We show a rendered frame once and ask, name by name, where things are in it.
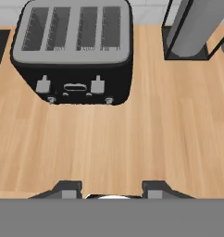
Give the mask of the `black and grey four-slot toaster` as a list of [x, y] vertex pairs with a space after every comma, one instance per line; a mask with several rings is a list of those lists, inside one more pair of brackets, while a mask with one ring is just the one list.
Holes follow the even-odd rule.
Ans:
[[10, 61], [49, 104], [121, 105], [131, 92], [131, 4], [29, 0], [19, 15]]

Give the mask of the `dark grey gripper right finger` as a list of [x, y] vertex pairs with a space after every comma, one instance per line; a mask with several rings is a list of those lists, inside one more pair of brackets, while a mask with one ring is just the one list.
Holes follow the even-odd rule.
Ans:
[[193, 199], [188, 194], [173, 190], [165, 181], [142, 181], [144, 199]]

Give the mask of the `grey roll on black stand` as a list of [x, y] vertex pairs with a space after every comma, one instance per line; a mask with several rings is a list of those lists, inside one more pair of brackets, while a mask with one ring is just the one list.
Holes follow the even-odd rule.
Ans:
[[180, 0], [173, 24], [166, 24], [174, 0], [168, 1], [161, 25], [165, 60], [208, 61], [224, 44], [224, 36], [208, 52], [207, 41], [224, 19], [224, 0]]

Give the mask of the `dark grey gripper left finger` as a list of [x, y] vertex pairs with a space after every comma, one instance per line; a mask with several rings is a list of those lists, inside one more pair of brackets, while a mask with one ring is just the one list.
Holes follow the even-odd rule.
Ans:
[[50, 199], [82, 199], [82, 181], [59, 181], [53, 189], [32, 196]]

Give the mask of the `white and black round thing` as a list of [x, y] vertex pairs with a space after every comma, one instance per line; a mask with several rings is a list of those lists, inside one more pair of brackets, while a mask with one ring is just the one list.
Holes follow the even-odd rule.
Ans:
[[88, 194], [85, 199], [142, 199], [138, 195], [121, 195], [121, 194]]

